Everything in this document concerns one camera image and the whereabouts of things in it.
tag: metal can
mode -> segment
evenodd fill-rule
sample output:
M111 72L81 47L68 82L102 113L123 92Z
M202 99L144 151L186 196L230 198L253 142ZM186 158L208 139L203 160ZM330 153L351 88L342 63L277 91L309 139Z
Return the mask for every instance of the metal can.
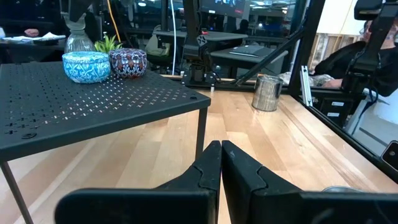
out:
M270 75L259 75L256 82L256 92L252 106L262 111L275 111L277 109L283 80Z

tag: green plant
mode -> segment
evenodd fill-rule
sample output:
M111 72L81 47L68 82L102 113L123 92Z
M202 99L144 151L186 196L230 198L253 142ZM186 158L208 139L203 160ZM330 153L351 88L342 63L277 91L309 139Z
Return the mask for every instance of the green plant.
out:
M97 41L94 44L94 47L97 51L102 53L109 53L111 50L116 50L122 48L122 44L116 45L115 43L116 36L114 35L112 38L109 38L107 35L105 36L105 41Z

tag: blue patterned canister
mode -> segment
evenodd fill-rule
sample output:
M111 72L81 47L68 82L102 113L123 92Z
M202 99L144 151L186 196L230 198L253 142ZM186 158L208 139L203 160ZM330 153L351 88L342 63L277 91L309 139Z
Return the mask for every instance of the blue patterned canister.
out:
M119 77L136 78L145 74L147 54L139 49L117 49L109 53L112 71Z
M111 74L109 56L101 52L70 52L62 61L67 76L77 83L102 82Z

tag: wooden table surface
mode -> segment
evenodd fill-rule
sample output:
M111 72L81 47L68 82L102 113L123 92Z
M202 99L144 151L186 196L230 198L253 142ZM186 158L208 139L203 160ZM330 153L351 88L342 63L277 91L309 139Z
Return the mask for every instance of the wooden table surface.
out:
M398 192L398 185L317 120L281 96L278 110L251 107L252 93L202 92L212 97L205 145L229 139L276 174L305 190L345 185ZM10 162L33 221L53 223L61 197L83 187L152 188L193 162L198 111L78 142ZM0 176L1 223L23 223ZM219 223L229 223L225 195Z

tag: glass vase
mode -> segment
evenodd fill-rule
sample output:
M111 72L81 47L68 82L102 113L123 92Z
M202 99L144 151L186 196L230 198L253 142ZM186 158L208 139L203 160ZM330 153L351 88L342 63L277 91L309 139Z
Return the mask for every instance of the glass vase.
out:
M70 29L70 35L65 43L65 53L76 51L96 51L94 44L85 33L85 17L84 13L77 22L72 22L69 19L69 13L62 13L62 16Z

